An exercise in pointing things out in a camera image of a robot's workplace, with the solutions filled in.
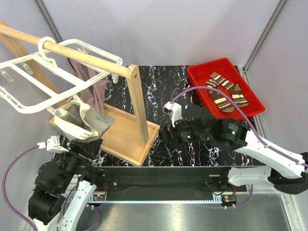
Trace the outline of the grey cream sock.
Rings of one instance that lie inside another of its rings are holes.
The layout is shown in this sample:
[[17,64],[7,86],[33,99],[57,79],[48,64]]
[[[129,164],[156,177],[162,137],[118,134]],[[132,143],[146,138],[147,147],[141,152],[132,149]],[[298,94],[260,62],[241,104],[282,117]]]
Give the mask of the grey cream sock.
[[71,101],[54,111],[53,121],[70,141],[88,143],[100,139],[115,119],[86,103]]

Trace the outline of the wooden clothes rack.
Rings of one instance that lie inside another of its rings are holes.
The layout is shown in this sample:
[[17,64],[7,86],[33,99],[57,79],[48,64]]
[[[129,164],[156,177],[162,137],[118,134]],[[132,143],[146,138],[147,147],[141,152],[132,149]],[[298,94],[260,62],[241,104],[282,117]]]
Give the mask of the wooden clothes rack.
[[[127,113],[107,104],[103,105],[104,114],[113,117],[115,121],[101,137],[103,139],[101,148],[103,151],[130,164],[137,167],[142,166],[153,142],[158,136],[159,126],[149,122],[146,118],[140,70],[137,65],[132,64],[124,67],[120,57],[79,39],[68,39],[56,43],[50,37],[38,38],[5,25],[0,27],[0,38],[15,53],[16,58],[18,55],[17,47],[29,54],[33,54],[39,48],[43,48],[77,62],[82,61],[103,70],[119,74],[118,77],[124,77],[127,81],[133,113]],[[66,82],[61,83],[57,76],[54,76],[43,66],[41,69],[49,76],[50,81],[56,86],[58,92],[71,88],[70,85],[65,85]],[[54,111],[57,108],[71,101],[82,102],[78,94],[67,98],[64,102],[53,105],[48,111],[54,116]]]

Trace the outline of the white plastic clip hanger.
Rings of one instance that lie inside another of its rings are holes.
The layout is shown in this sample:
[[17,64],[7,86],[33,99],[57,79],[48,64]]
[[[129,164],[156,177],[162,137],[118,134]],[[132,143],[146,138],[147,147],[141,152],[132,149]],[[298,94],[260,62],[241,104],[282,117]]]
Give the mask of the white plastic clip hanger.
[[[76,95],[77,93],[85,90],[88,87],[96,84],[98,81],[107,77],[112,76],[113,82],[118,82],[119,74],[109,72],[86,64],[82,61],[78,61],[82,64],[96,72],[96,75],[90,79],[84,81],[71,73],[63,70],[58,66],[57,62],[46,54],[50,51],[39,48],[39,50],[33,54],[28,52],[23,52],[19,47],[16,48],[18,55],[17,58],[2,62],[0,64],[0,72],[9,82],[13,81],[13,78],[5,71],[6,68],[12,69],[14,72],[18,73],[21,78],[30,82],[33,86],[44,92],[49,96],[48,99],[37,103],[35,105],[26,106],[23,105],[19,100],[17,100],[12,94],[10,94],[4,87],[0,88],[0,97],[8,102],[16,111],[22,114],[33,114],[40,112],[45,109],[51,108],[53,105],[64,102],[67,98]],[[65,83],[66,86],[71,86],[71,88],[66,89],[66,91],[58,92],[58,89],[50,81],[49,76],[44,73],[41,67],[51,72],[54,76],[57,76],[61,83]]]

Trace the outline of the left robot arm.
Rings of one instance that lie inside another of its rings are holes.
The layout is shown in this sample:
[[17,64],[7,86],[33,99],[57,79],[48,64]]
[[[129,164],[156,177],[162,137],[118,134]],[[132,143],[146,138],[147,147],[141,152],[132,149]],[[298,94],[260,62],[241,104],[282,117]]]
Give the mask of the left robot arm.
[[[91,195],[104,185],[102,171],[92,165],[102,142],[102,139],[88,143],[72,141],[63,147],[58,137],[48,139],[46,149],[65,157],[61,164],[54,161],[43,164],[35,179],[34,193],[28,201],[28,215],[39,231],[76,230]],[[79,178],[76,193],[69,207],[62,212],[64,193],[81,166],[85,170]]]

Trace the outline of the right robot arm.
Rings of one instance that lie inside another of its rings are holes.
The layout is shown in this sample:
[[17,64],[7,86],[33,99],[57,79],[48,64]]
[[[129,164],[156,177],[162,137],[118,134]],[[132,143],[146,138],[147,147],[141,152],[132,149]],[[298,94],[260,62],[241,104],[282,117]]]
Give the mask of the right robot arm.
[[229,191],[244,185],[269,185],[297,195],[308,189],[308,154],[297,154],[260,137],[253,127],[233,118],[215,118],[207,109],[193,106],[185,115],[177,103],[167,103],[170,123],[159,131],[166,147],[199,142],[225,151],[243,153],[263,163],[260,167],[229,167],[210,181],[210,189]]

